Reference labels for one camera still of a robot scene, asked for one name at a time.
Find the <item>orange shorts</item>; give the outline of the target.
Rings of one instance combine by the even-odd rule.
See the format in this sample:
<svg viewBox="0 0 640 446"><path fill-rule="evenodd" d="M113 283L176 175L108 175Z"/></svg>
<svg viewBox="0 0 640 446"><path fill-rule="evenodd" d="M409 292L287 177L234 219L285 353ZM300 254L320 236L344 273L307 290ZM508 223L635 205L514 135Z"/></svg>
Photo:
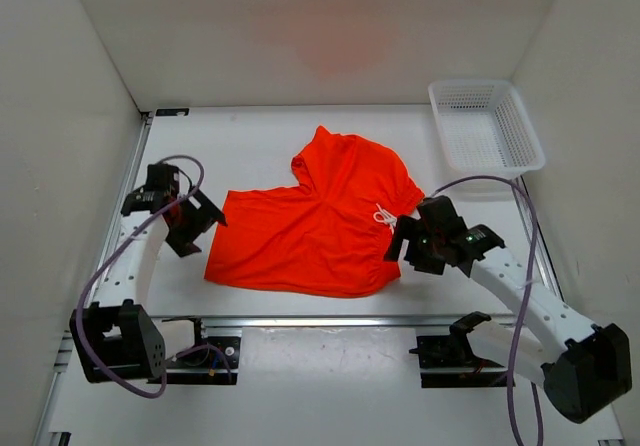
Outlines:
<svg viewBox="0 0 640 446"><path fill-rule="evenodd" d="M361 298L397 280L384 255L424 192L392 149L318 126L291 187L231 191L204 270L237 288Z"/></svg>

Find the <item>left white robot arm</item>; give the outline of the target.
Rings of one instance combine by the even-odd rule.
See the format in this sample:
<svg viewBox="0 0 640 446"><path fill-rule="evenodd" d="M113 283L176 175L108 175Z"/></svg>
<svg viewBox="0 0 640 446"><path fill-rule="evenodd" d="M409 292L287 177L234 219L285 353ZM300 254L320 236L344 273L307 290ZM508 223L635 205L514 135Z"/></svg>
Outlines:
<svg viewBox="0 0 640 446"><path fill-rule="evenodd" d="M200 253L197 239L214 225L225 225L224 213L202 192L200 180L188 175L173 155L147 167L144 183L129 192L120 214L125 230L114 252L83 287L69 328L88 382L113 382L129 392L155 399L169 383L168 367L182 360L198 366L212 358L228 368L228 357L203 336L202 322L185 317L154 320L146 311L151 282L162 247L180 258ZM155 392L135 386L157 382Z"/></svg>

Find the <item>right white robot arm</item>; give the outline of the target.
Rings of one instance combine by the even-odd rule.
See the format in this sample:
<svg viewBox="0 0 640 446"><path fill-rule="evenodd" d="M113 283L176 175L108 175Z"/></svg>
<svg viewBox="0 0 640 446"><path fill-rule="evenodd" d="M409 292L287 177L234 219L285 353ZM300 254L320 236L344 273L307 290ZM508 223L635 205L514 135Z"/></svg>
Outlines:
<svg viewBox="0 0 640 446"><path fill-rule="evenodd" d="M450 325L438 345L414 348L428 366L471 367L487 361L512 367L577 424L631 390L630 343L619 326L597 325L529 279L504 240L485 225L468 227L448 197L426 198L417 211L417 217L397 219L385 260L404 259L432 275L457 268L511 312L522 314L529 331L511 360L515 331L486 313L469 313Z"/></svg>

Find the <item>black corner label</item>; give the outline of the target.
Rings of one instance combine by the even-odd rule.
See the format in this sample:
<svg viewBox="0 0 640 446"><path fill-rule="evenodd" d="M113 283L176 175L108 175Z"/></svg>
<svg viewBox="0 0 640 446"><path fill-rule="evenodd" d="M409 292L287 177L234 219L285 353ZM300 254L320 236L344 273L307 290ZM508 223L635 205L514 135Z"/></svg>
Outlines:
<svg viewBox="0 0 640 446"><path fill-rule="evenodd" d="M159 108L155 111L156 117L182 117L188 116L189 108Z"/></svg>

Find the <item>white plastic basket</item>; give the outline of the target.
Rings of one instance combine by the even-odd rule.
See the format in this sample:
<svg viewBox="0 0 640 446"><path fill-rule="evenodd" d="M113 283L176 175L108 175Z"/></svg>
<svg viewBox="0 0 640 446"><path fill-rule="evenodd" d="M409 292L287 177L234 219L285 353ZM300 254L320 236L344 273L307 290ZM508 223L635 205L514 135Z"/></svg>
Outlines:
<svg viewBox="0 0 640 446"><path fill-rule="evenodd" d="M428 94L452 173L516 179L545 166L540 141L510 82L440 80L429 85Z"/></svg>

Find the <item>aluminium left rail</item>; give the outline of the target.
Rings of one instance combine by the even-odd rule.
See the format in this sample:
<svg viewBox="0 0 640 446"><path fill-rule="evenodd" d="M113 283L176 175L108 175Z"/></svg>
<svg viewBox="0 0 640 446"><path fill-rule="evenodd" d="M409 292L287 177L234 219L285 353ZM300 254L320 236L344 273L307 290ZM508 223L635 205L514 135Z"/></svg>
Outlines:
<svg viewBox="0 0 640 446"><path fill-rule="evenodd" d="M154 111L141 112L140 122L134 136L125 144L124 155L121 157L121 171L117 181L117 188L113 199L110 201L109 221L104 230L104 236L100 241L100 249L95 257L93 271L88 274L88 279L93 277L94 273L106 262L118 245L121 207L126 195L135 183L154 116Z"/></svg>

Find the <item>aluminium front rail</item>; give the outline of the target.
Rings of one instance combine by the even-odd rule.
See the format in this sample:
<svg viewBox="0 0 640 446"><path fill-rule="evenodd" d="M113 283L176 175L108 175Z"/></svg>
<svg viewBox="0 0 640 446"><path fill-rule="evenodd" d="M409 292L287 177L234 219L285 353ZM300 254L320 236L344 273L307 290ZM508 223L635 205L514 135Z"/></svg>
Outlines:
<svg viewBox="0 0 640 446"><path fill-rule="evenodd" d="M337 315L337 316L152 316L154 322L200 319L209 328L349 328L401 327L420 328L449 326L461 318L456 315Z"/></svg>

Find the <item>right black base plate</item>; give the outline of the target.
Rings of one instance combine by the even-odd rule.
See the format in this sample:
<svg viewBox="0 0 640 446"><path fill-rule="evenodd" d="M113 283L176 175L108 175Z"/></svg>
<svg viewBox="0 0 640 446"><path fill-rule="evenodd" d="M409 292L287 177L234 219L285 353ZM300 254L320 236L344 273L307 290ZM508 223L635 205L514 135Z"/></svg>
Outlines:
<svg viewBox="0 0 640 446"><path fill-rule="evenodd" d="M505 366L473 353L456 351L449 336L417 336L416 346L409 353L418 357L423 389L507 386Z"/></svg>

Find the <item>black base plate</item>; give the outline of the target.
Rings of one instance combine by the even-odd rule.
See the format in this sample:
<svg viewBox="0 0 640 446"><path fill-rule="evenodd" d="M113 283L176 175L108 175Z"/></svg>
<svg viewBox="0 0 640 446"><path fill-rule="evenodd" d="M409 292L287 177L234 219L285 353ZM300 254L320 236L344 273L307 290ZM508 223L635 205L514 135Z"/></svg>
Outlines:
<svg viewBox="0 0 640 446"><path fill-rule="evenodd" d="M423 389L507 386L505 366L473 353L456 351L449 336L417 336L416 346L409 353L418 357Z"/></svg>
<svg viewBox="0 0 640 446"><path fill-rule="evenodd" d="M240 336L210 336L202 348L172 361L167 368L168 385L232 386L237 384L241 356Z"/></svg>

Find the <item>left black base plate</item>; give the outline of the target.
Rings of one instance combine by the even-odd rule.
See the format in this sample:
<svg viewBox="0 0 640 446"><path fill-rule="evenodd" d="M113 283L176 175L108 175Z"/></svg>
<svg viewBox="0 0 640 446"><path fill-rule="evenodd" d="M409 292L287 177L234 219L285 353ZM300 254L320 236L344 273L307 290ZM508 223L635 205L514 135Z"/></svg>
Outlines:
<svg viewBox="0 0 640 446"><path fill-rule="evenodd" d="M232 386L237 384L241 356L240 336L210 336L202 348L172 361L167 368L168 385Z"/></svg>

